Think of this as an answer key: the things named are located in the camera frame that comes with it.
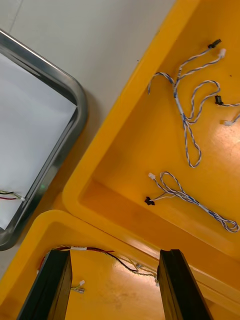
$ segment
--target yellow tray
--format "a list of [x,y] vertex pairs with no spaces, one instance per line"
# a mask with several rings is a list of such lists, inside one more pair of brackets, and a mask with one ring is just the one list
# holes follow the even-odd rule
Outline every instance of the yellow tray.
[[[52,210],[42,213],[32,224],[16,256],[0,282],[0,319],[15,320],[37,276],[42,258],[59,245],[90,246],[114,250],[114,255],[130,258],[150,270],[158,260],[69,213]],[[84,294],[70,292],[66,320],[116,319],[164,320],[159,287],[152,277],[132,274],[111,257],[94,251],[71,250],[73,280],[85,280]],[[198,281],[215,320],[236,320],[239,307],[226,296]]]
[[[175,3],[63,190],[63,203],[74,216],[152,257],[158,256],[159,249],[179,248],[194,268],[207,275],[206,285],[217,289],[219,281],[237,291],[240,232],[227,232],[200,207],[179,198],[163,199],[155,206],[147,206],[144,200],[160,194],[148,173],[169,171],[191,196],[240,224],[240,130],[238,124],[221,125],[238,110],[221,108],[214,98],[205,103],[192,128],[202,161],[192,169],[186,161],[183,125],[171,85],[158,77],[150,95],[146,89],[155,72],[176,77],[183,61],[221,38],[222,43],[200,61],[216,58],[221,48],[227,49],[226,57],[184,79],[179,96],[188,114],[193,89],[213,79],[221,84],[223,101],[239,102],[239,13],[239,0]],[[200,61],[191,66],[199,66]],[[202,89],[196,106],[211,89]],[[189,153],[197,156],[192,145]],[[240,292],[229,292],[239,303]]]

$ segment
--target stainless steel tray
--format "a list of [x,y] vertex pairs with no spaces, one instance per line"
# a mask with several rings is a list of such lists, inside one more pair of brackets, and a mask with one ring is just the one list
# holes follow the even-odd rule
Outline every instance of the stainless steel tray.
[[0,228],[0,251],[3,251],[17,242],[27,221],[83,130],[88,116],[88,106],[83,88],[73,77],[2,30],[0,53],[76,105],[71,120],[29,189],[25,201],[21,203],[8,227],[5,230]]

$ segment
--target white floor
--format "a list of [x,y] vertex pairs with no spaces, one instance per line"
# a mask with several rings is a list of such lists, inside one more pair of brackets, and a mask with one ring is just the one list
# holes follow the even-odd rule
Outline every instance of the white floor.
[[[89,121],[82,153],[174,2],[0,0],[0,28],[75,77],[86,90]],[[0,252],[0,278],[17,248]]]

